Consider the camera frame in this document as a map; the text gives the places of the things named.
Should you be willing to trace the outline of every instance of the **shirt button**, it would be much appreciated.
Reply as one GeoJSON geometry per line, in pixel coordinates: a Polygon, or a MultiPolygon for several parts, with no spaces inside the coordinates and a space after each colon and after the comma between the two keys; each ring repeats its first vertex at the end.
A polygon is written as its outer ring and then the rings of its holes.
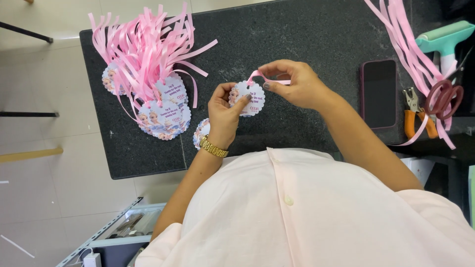
{"type": "Polygon", "coordinates": [[[294,204],[294,199],[292,199],[291,197],[289,197],[288,195],[285,195],[284,197],[284,202],[289,205],[289,206],[292,206],[294,204]]]}

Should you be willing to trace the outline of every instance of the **woman's right hand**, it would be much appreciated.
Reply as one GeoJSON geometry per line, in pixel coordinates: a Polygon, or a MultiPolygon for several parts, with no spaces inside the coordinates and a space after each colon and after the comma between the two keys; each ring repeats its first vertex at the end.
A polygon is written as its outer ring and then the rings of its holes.
{"type": "Polygon", "coordinates": [[[281,59],[265,64],[259,70],[266,76],[277,75],[279,80],[290,79],[290,86],[271,82],[264,83],[263,88],[281,95],[299,107],[319,111],[325,101],[334,94],[304,62],[281,59]]]}

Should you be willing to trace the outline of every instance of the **pink ribbon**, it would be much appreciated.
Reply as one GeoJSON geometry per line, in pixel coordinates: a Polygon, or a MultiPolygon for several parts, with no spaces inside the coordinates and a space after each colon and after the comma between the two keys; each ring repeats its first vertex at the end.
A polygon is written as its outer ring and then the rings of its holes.
{"type": "MultiPolygon", "coordinates": [[[[391,43],[396,51],[401,64],[407,70],[411,76],[416,88],[427,96],[430,92],[426,84],[426,80],[433,86],[436,82],[446,79],[450,76],[456,69],[456,62],[454,62],[447,72],[446,76],[442,76],[439,69],[434,65],[434,63],[419,49],[414,39],[414,34],[409,25],[408,19],[406,17],[406,12],[402,0],[389,0],[389,5],[386,10],[386,5],[384,0],[380,0],[380,10],[378,10],[371,0],[364,0],[369,8],[376,14],[376,16],[384,23],[389,34],[391,43]]],[[[451,106],[447,108],[444,112],[447,114],[450,112],[451,106]]],[[[400,144],[398,146],[408,145],[415,142],[418,137],[424,131],[426,127],[429,116],[426,114],[421,127],[418,129],[414,137],[409,141],[400,144]]],[[[446,131],[450,130],[452,124],[452,118],[448,118],[444,121],[445,128],[442,125],[442,121],[439,119],[436,120],[436,128],[440,138],[444,139],[447,145],[451,149],[455,149],[454,144],[448,137],[446,131]]]]}
{"type": "MultiPolygon", "coordinates": [[[[165,78],[174,71],[191,76],[186,71],[174,69],[175,63],[181,63],[204,77],[208,76],[207,72],[184,60],[203,53],[218,41],[214,40],[190,52],[194,44],[195,28],[191,14],[186,13],[186,7],[187,3],[184,2],[181,14],[168,20],[165,20],[167,13],[163,12],[162,5],[158,7],[157,16],[154,16],[150,9],[144,8],[143,14],[121,25],[117,25],[118,16],[115,22],[109,25],[111,13],[107,13],[107,18],[101,16],[100,23],[96,25],[92,13],[89,13],[94,47],[108,65],[114,62],[118,66],[114,76],[117,99],[122,105],[118,94],[122,86],[125,95],[130,99],[134,116],[127,114],[139,124],[141,121],[136,110],[139,110],[141,105],[137,102],[138,98],[142,99],[145,105],[151,100],[157,100],[158,105],[161,105],[160,92],[155,86],[157,81],[164,84],[165,78]]],[[[191,79],[194,87],[193,108],[196,108],[198,88],[195,79],[191,79]]]]}
{"type": "Polygon", "coordinates": [[[282,80],[282,81],[269,80],[264,76],[264,74],[262,74],[262,72],[260,72],[259,70],[255,70],[254,72],[252,72],[251,77],[249,77],[249,79],[247,79],[247,85],[248,86],[252,85],[252,83],[253,83],[252,78],[256,77],[256,76],[261,76],[262,78],[264,78],[264,81],[266,81],[268,83],[276,82],[276,83],[280,83],[280,84],[283,84],[283,85],[289,85],[290,84],[290,80],[282,80]]]}

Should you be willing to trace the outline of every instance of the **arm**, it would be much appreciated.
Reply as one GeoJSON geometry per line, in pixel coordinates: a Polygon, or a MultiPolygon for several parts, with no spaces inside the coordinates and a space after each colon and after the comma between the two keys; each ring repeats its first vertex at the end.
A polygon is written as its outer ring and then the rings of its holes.
{"type": "MultiPolygon", "coordinates": [[[[208,141],[222,150],[227,150],[234,141],[236,129],[238,128],[239,114],[249,103],[250,98],[250,95],[249,98],[242,97],[230,108],[228,103],[229,91],[235,84],[219,85],[208,102],[209,124],[211,127],[208,141]]],[[[223,158],[215,156],[204,149],[198,151],[183,180],[158,217],[150,242],[172,223],[183,223],[186,209],[196,190],[218,171],[222,163],[223,158]]]]}
{"type": "Polygon", "coordinates": [[[290,86],[264,84],[290,103],[318,111],[348,163],[371,172],[393,191],[423,189],[416,176],[373,133],[358,113],[330,90],[306,64],[278,60],[259,68],[268,76],[291,79],[290,86]]]}

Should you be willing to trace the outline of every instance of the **gold watch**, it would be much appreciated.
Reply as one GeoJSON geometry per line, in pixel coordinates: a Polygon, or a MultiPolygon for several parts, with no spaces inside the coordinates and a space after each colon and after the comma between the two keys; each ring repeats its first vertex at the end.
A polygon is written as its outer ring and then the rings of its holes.
{"type": "Polygon", "coordinates": [[[209,153],[211,153],[215,156],[225,158],[229,153],[229,151],[219,149],[216,146],[214,146],[213,144],[211,144],[210,142],[208,142],[208,135],[205,135],[199,143],[200,143],[199,146],[202,149],[208,151],[209,153]]]}

